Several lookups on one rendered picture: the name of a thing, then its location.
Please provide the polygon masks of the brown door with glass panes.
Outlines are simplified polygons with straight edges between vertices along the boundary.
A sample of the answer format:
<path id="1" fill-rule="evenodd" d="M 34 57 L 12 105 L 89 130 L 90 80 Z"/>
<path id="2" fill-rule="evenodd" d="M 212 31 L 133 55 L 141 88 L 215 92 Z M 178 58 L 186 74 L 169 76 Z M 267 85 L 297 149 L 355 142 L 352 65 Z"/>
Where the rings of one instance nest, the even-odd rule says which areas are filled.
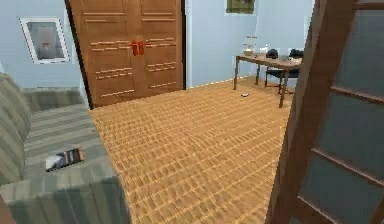
<path id="1" fill-rule="evenodd" d="M 384 224 L 384 0 L 316 0 L 265 224 Z"/>

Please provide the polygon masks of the brown wooden wardrobe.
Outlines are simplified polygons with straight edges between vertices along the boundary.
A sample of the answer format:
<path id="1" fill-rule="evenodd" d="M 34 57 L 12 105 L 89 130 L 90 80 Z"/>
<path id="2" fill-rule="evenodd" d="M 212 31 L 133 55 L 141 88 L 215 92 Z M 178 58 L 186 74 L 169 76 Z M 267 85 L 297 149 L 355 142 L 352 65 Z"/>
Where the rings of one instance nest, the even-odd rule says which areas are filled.
<path id="1" fill-rule="evenodd" d="M 186 88 L 185 0 L 65 0 L 88 104 Z M 133 56 L 131 42 L 144 43 Z"/>

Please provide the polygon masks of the dark book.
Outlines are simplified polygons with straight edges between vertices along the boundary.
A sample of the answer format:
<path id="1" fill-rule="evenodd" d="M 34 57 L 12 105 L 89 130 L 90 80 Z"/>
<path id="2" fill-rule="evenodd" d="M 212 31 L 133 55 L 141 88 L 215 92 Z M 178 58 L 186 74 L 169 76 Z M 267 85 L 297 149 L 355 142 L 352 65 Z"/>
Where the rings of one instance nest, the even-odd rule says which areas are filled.
<path id="1" fill-rule="evenodd" d="M 51 172 L 82 162 L 83 160 L 84 155 L 82 150 L 80 148 L 74 148 L 47 157 L 45 160 L 45 170 Z"/>

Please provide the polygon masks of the white framed picture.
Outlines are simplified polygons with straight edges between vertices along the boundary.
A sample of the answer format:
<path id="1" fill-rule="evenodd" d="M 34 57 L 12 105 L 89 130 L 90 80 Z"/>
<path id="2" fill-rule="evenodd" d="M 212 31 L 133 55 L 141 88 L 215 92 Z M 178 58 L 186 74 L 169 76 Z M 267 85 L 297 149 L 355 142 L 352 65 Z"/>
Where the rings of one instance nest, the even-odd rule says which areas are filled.
<path id="1" fill-rule="evenodd" d="M 34 64 L 69 61 L 59 18 L 20 18 L 19 21 Z"/>

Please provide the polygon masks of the green framed picture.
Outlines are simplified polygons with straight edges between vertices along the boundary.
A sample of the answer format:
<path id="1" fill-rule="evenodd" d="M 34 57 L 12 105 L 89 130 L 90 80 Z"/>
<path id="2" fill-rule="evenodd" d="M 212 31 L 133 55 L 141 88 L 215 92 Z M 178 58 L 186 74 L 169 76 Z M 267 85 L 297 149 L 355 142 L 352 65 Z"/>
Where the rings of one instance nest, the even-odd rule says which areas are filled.
<path id="1" fill-rule="evenodd" d="M 255 0 L 227 0 L 227 13 L 253 14 Z"/>

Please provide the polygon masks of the grey-green striped sofa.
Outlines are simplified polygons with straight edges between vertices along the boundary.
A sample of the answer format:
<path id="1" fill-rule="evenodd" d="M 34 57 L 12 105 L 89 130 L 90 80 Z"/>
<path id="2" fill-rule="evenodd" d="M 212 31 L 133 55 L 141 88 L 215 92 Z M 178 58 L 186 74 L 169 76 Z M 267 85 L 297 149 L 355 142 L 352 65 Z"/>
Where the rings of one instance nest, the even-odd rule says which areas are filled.
<path id="1" fill-rule="evenodd" d="M 74 148 L 82 162 L 47 172 Z M 76 88 L 21 88 L 0 73 L 0 197 L 16 224 L 133 224 L 119 175 Z"/>

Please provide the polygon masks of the pale glass vase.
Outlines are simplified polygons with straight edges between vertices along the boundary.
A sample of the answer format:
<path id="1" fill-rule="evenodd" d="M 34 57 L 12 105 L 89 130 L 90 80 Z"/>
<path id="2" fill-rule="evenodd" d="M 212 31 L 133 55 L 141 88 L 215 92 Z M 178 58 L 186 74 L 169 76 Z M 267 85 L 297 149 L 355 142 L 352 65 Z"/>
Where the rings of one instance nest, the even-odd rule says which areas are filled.
<path id="1" fill-rule="evenodd" d="M 256 36 L 247 36 L 245 42 L 243 43 L 244 50 L 243 54 L 245 56 L 252 56 L 254 54 L 254 47 L 256 45 Z"/>

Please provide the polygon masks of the dark blue chair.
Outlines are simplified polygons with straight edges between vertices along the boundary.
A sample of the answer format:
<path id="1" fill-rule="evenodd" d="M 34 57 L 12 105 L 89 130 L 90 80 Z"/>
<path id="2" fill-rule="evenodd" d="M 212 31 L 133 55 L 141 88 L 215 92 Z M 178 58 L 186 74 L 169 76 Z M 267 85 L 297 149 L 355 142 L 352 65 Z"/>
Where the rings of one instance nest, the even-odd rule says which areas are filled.
<path id="1" fill-rule="evenodd" d="M 267 68 L 267 70 L 266 70 L 266 78 L 265 78 L 266 83 L 264 84 L 264 86 L 265 87 L 268 86 L 267 80 L 268 80 L 269 76 L 273 76 L 275 78 L 278 78 L 279 79 L 279 84 L 277 85 L 277 88 L 278 88 L 278 93 L 281 93 L 283 79 L 285 77 L 297 78 L 299 76 L 299 72 L 300 72 L 299 69 L 294 69 L 294 70 L 290 70 L 288 72 L 288 74 L 285 74 L 285 72 L 283 70 L 281 70 L 281 69 L 270 69 L 270 68 Z"/>

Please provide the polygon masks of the brown wooden table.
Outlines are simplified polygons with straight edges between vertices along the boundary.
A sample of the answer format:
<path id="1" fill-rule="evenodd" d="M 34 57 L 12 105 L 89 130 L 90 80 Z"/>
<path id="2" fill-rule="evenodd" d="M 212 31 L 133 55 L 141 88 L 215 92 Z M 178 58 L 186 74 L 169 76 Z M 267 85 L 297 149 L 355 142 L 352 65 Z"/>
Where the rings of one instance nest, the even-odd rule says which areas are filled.
<path id="1" fill-rule="evenodd" d="M 283 70 L 285 74 L 288 74 L 290 70 L 299 69 L 301 67 L 300 62 L 292 62 L 288 60 L 284 61 L 281 59 L 271 59 L 271 58 L 267 58 L 264 54 L 255 54 L 252 56 L 237 55 L 235 57 L 235 71 L 234 71 L 234 78 L 233 78 L 234 90 L 237 89 L 237 79 L 238 79 L 238 70 L 239 70 L 240 61 L 254 63 L 257 65 L 256 83 L 258 83 L 259 81 L 259 73 L 260 73 L 261 66 L 278 68 Z M 287 82 L 288 82 L 288 77 L 285 77 L 283 79 L 279 107 L 282 107 L 284 104 L 284 98 L 285 98 L 286 89 L 287 89 Z"/>

